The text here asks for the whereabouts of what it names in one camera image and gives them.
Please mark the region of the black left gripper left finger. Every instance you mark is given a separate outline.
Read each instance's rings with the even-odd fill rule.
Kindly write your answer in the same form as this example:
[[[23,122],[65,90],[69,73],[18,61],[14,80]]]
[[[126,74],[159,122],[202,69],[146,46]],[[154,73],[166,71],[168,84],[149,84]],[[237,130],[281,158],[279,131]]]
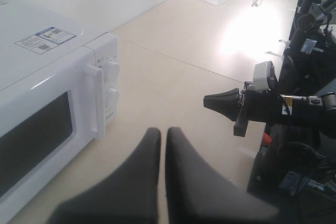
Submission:
[[[160,155],[161,132],[150,127],[112,174],[60,204],[51,223],[157,223]]]

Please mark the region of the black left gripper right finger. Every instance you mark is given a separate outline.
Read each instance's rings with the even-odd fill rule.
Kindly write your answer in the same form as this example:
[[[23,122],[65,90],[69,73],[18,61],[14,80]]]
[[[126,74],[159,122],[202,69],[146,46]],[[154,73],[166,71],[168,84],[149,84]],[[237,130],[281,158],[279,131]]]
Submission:
[[[237,188],[205,161],[179,127],[167,131],[169,223],[278,223],[279,210]]]

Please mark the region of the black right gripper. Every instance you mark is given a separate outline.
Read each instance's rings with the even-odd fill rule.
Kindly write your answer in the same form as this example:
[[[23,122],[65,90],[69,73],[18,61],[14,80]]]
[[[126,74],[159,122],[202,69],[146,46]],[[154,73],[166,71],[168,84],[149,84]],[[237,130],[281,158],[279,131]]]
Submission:
[[[245,82],[241,93],[232,89],[203,97],[203,107],[235,122],[233,133],[240,137],[245,136],[249,121],[279,124],[283,103],[282,96],[273,91],[255,91],[252,82]]]

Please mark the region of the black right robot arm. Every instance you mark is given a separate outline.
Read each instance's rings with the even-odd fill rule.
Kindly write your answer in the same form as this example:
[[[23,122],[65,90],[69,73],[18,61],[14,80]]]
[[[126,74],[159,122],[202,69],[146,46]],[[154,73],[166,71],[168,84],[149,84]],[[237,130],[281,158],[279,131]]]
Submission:
[[[233,121],[235,136],[244,137],[248,122],[254,121],[307,127],[335,139],[335,93],[322,97],[277,94],[255,91],[252,82],[245,82],[242,90],[206,95],[203,106]]]

